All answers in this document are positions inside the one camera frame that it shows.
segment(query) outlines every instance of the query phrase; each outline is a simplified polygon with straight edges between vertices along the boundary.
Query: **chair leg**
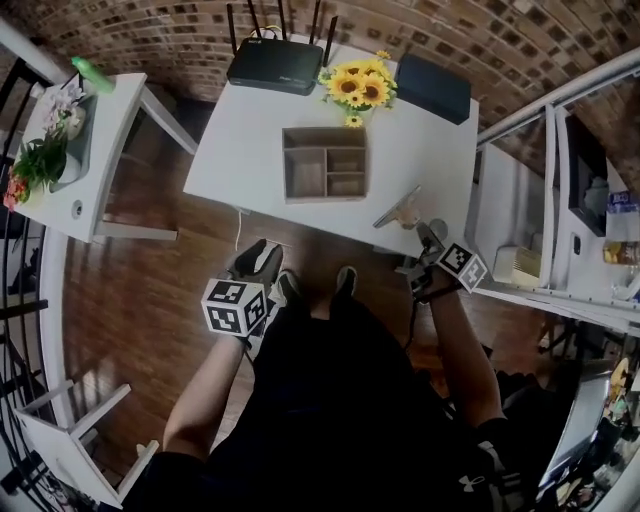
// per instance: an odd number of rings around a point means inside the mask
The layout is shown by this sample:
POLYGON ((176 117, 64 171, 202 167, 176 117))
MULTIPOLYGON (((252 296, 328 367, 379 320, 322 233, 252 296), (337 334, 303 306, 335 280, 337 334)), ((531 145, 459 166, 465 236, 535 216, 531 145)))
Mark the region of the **chair leg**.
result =
POLYGON ((87 431, 93 427, 100 418, 107 414, 113 407, 131 391, 129 384, 123 384, 116 389, 109 398, 98 407, 85 414, 78 422, 69 429, 69 435, 74 439, 80 439, 87 431))
POLYGON ((40 409, 40 407, 42 407, 44 404, 46 404, 47 402, 49 402, 59 394, 64 393, 71 387, 73 387, 73 381, 70 379, 66 380, 64 384, 62 384, 62 386, 54 389, 53 391, 49 391, 48 393, 45 393, 44 395, 36 398, 30 404, 27 404, 26 406, 24 406, 22 408, 22 412, 24 412, 25 414, 30 414, 36 409, 40 409))
POLYGON ((127 496, 127 493, 131 490, 133 484, 136 483, 136 480, 142 474, 142 471, 144 471, 144 468, 147 466, 147 464, 149 464, 151 457, 153 457, 153 454, 159 447, 160 444, 158 443, 158 441, 151 441, 140 454, 138 460, 131 467, 129 472, 122 479, 122 482, 120 482, 120 485, 118 486, 118 497, 120 498, 120 501, 124 500, 124 498, 127 496))

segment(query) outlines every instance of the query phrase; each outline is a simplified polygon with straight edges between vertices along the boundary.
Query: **pink flower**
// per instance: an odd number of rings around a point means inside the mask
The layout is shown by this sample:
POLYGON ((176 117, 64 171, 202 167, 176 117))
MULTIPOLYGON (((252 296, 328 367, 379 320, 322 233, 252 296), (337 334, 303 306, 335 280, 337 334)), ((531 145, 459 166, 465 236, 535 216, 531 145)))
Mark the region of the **pink flower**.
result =
POLYGON ((8 191, 4 195, 3 203, 7 208, 9 208, 10 212, 13 212, 16 209, 16 198, 13 195, 9 194, 8 191))
POLYGON ((15 210, 16 204, 22 203, 29 198, 29 187, 28 183, 15 176, 13 172, 11 172, 13 168, 9 169, 9 184, 7 186, 7 192, 4 195, 3 204, 9 209, 9 211, 13 212, 15 210))

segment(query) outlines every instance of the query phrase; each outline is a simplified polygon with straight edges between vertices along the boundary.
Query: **white chair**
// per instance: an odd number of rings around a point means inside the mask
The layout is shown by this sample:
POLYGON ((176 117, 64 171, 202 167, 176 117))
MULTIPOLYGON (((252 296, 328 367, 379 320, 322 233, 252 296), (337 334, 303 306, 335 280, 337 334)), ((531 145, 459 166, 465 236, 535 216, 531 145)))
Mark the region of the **white chair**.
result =
POLYGON ((118 488, 114 489, 85 450, 81 438, 131 391, 131 387, 128 384, 120 386, 100 405, 80 418, 75 425, 66 429, 32 415, 34 411, 60 393, 69 390, 73 385, 73 381, 67 380, 58 389, 42 395, 14 412, 29 436, 33 448, 40 454, 42 460, 58 480, 83 492, 97 502, 122 509, 122 501, 149 463, 159 444, 157 441, 151 441, 139 455, 138 460, 123 478, 118 488))

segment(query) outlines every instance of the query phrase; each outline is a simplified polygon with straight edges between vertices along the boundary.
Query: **under armour logo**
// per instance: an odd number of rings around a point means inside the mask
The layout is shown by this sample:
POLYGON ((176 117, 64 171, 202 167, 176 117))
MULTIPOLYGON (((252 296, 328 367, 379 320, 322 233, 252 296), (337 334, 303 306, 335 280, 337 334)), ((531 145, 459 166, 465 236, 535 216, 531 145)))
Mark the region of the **under armour logo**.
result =
POLYGON ((473 492, 473 486, 484 482, 484 477, 477 476, 473 480, 469 480, 469 477, 465 475, 460 480, 458 480, 458 482, 464 485, 464 492, 473 492))

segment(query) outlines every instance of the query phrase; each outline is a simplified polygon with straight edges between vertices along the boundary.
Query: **wooden organizer box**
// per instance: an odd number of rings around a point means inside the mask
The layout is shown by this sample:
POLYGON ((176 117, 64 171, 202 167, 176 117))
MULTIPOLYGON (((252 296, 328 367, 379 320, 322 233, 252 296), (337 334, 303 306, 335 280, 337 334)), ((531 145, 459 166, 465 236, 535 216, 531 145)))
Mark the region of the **wooden organizer box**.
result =
POLYGON ((285 128, 288 203, 363 199, 367 195, 364 128, 285 128))

